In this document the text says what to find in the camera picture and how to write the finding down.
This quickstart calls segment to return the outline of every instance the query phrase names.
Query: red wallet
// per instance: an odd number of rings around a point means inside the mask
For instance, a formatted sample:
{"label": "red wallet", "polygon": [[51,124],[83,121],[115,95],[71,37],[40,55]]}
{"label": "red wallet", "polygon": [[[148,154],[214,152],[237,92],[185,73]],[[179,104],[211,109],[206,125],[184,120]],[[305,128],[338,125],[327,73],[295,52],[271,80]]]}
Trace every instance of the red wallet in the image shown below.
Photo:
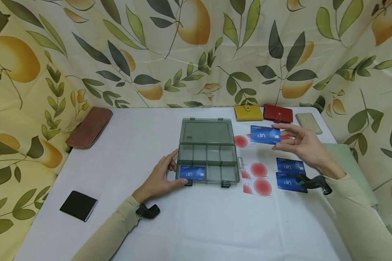
{"label": "red wallet", "polygon": [[80,149],[90,148],[96,142],[97,138],[99,138],[112,115],[113,112],[110,109],[91,108],[83,122],[80,123],[77,129],[66,140],[67,145]]}
{"label": "red wallet", "polygon": [[274,121],[275,123],[292,123],[293,111],[291,109],[265,104],[263,118]]}

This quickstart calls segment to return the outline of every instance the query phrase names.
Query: yellow card holder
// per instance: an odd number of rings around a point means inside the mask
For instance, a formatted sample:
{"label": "yellow card holder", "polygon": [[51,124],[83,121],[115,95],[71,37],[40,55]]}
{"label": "yellow card holder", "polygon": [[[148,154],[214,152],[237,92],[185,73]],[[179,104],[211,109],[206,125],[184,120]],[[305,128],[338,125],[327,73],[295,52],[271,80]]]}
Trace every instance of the yellow card holder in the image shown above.
{"label": "yellow card holder", "polygon": [[263,113],[257,105],[235,106],[235,118],[237,121],[262,121]]}

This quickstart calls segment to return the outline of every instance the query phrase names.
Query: hand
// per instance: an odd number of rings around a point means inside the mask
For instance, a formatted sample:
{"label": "hand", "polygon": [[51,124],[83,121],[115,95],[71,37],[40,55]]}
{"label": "hand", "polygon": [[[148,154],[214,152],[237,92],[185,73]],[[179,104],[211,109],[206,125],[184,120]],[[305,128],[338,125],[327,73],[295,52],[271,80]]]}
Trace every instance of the hand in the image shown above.
{"label": "hand", "polygon": [[179,149],[171,152],[166,157],[162,157],[154,170],[149,175],[144,184],[141,185],[132,196],[139,202],[143,203],[151,197],[157,197],[171,192],[174,189],[178,189],[187,184],[187,179],[176,179],[175,181],[169,181],[167,179],[167,169],[171,171],[177,171],[177,164],[173,160]]}
{"label": "hand", "polygon": [[334,161],[318,140],[314,131],[293,124],[273,124],[273,128],[284,129],[281,136],[289,135],[294,140],[282,140],[273,146],[273,150],[281,150],[296,154],[309,167],[315,168],[321,174],[339,179],[345,176],[342,168]]}

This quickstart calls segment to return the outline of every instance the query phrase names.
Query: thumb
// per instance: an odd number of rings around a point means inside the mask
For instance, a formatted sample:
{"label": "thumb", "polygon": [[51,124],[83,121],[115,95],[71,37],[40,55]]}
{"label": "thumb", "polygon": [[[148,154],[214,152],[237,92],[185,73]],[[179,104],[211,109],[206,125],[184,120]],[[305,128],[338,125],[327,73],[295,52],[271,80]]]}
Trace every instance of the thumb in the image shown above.
{"label": "thumb", "polygon": [[287,143],[278,142],[272,149],[295,153],[296,145],[289,145]]}
{"label": "thumb", "polygon": [[175,181],[170,182],[170,189],[178,189],[185,184],[187,184],[187,179],[176,179]]}

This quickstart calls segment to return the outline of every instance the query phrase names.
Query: finger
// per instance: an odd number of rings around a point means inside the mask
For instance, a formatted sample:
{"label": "finger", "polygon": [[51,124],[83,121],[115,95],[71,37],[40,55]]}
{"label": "finger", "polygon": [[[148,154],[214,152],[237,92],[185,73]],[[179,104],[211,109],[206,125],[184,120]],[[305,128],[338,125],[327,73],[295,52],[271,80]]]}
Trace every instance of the finger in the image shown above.
{"label": "finger", "polygon": [[298,132],[303,130],[299,126],[296,126],[296,125],[293,125],[293,124],[287,124],[287,123],[273,124],[272,127],[276,128],[276,129],[286,129],[286,130],[289,130],[289,131],[291,131],[293,133],[298,133]]}
{"label": "finger", "polygon": [[281,137],[285,137],[285,136],[290,136],[290,137],[296,137],[297,134],[295,132],[291,132],[288,130],[284,130],[280,132]]}
{"label": "finger", "polygon": [[158,163],[161,163],[166,157],[162,157]]}
{"label": "finger", "polygon": [[281,150],[281,151],[295,153],[296,152],[296,145],[290,145],[287,143],[278,142],[278,143],[276,143],[276,145],[274,145],[272,147],[272,150]]}
{"label": "finger", "polygon": [[176,162],[172,159],[170,162],[170,166],[172,167],[172,171],[176,171],[177,170],[177,164]]}
{"label": "finger", "polygon": [[187,179],[176,179],[175,181],[171,181],[168,184],[168,189],[169,191],[178,189],[180,187],[183,187],[185,184],[187,184]]}
{"label": "finger", "polygon": [[174,156],[176,156],[177,152],[179,152],[179,149],[176,149],[175,151],[168,154],[164,159],[164,164],[166,165],[169,164],[171,160],[174,158]]}
{"label": "finger", "polygon": [[286,143],[289,145],[295,145],[295,140],[290,139],[290,140],[282,140],[281,143]]}

